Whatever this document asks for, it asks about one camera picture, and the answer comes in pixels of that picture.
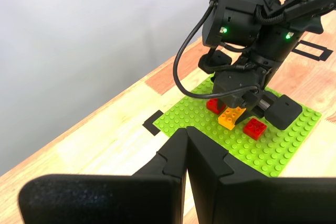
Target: red lego brick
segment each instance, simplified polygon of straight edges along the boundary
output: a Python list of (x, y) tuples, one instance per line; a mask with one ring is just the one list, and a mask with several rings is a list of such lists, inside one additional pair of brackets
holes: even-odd
[(215, 114), (219, 115), (224, 109), (226, 105), (224, 104), (220, 109), (218, 109), (218, 99), (210, 99), (206, 102), (206, 108)]
[(257, 119), (252, 118), (244, 127), (244, 133), (254, 140), (258, 140), (260, 136), (265, 132), (267, 126)]

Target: white wall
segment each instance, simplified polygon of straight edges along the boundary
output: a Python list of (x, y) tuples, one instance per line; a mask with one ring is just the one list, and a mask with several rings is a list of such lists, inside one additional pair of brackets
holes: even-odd
[(0, 0), (0, 174), (176, 54), (207, 0)]

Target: wood grain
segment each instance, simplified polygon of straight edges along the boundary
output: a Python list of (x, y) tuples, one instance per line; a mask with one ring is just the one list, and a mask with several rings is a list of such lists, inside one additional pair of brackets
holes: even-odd
[[(335, 50), (335, 18), (334, 12), (324, 16), (324, 34), (305, 33), (303, 39)], [(302, 49), (313, 52), (309, 47)], [(233, 60), (239, 56), (223, 51)], [(180, 78), (188, 90), (207, 78), (197, 69), (198, 59), (206, 52), (200, 39), (186, 49), (181, 60)], [(172, 80), (173, 60), (169, 59), (0, 177), (0, 222), (23, 223), (17, 195), (33, 178), (51, 173), (131, 175), (148, 162), (168, 138), (162, 132), (151, 135), (142, 123), (159, 109), (167, 111), (183, 97)], [(335, 53), (326, 62), (291, 53), (270, 87), (323, 115), (281, 175), (336, 176)], [(184, 212), (185, 223), (198, 223), (189, 183)]]

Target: yellow lego brick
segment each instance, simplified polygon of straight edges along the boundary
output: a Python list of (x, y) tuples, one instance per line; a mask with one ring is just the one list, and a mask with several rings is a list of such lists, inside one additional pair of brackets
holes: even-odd
[(218, 122), (221, 126), (226, 127), (228, 130), (232, 130), (235, 127), (237, 119), (244, 113), (246, 109), (237, 107), (235, 109), (227, 108), (223, 114), (218, 118)]

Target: green lego baseplate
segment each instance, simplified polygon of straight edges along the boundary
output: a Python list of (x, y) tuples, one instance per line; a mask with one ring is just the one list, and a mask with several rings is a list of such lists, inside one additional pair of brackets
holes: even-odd
[[(211, 93), (212, 88), (213, 83), (208, 78), (193, 92)], [(272, 89), (267, 90), (278, 97), (281, 95)], [(167, 136), (172, 136), (178, 128), (194, 126), (245, 164), (266, 176), (278, 177), (321, 118), (321, 113), (304, 105), (302, 108), (300, 116), (285, 131), (278, 130), (265, 119), (258, 119), (267, 125), (258, 141), (243, 133), (250, 119), (230, 131), (219, 125), (218, 115), (206, 108), (206, 100), (189, 97), (184, 97), (165, 112), (154, 125)]]

